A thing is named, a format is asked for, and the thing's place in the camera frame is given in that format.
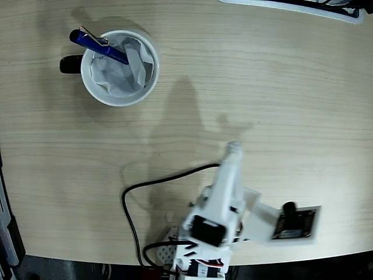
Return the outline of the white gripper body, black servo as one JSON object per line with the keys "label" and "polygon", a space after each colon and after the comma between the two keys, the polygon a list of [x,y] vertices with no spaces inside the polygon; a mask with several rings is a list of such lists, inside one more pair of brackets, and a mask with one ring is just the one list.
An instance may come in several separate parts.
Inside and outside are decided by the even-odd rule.
{"label": "white gripper body, black servo", "polygon": [[215,250],[246,242],[248,219],[260,198],[259,192],[242,186],[207,186],[181,228],[194,242]]}

